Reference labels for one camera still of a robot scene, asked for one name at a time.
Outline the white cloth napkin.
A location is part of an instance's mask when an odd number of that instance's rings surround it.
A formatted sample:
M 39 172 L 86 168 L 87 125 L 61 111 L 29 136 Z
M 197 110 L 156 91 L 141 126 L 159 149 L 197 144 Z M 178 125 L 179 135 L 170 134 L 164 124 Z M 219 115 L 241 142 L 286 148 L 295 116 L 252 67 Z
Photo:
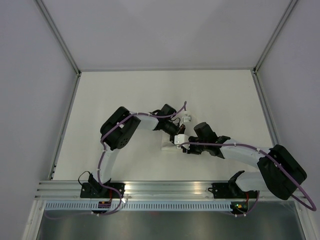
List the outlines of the white cloth napkin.
M 161 150 L 167 152 L 181 151 L 181 148 L 177 147 L 170 141 L 170 135 L 165 132 L 161 132 Z

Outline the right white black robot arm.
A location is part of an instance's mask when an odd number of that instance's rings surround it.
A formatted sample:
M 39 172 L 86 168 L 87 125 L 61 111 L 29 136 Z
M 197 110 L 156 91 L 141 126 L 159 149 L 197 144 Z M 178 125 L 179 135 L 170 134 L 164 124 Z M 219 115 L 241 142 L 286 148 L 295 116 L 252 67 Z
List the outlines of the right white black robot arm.
M 206 123 L 194 127 L 196 136 L 178 134 L 174 144 L 187 154 L 208 152 L 221 159 L 235 160 L 256 169 L 240 170 L 228 181 L 228 192 L 235 198 L 249 191 L 269 191 L 281 200 L 287 200 L 307 178 L 307 173 L 279 144 L 271 148 L 259 148 L 217 134 Z

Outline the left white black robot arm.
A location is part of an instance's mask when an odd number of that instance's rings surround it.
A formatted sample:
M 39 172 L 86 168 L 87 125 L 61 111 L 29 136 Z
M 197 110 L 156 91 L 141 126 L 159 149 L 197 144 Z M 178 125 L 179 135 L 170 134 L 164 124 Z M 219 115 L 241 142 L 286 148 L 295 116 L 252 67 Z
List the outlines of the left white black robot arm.
M 88 179 L 91 191 L 98 198 L 104 198 L 109 193 L 108 182 L 119 151 L 124 148 L 136 130 L 163 131 L 169 136 L 171 143 L 176 135 L 185 130 L 183 124 L 173 123 L 173 117 L 186 110 L 186 102 L 180 110 L 175 110 L 168 104 L 152 112 L 131 112 L 119 107 L 100 128 L 100 143 L 102 155 L 97 170 Z

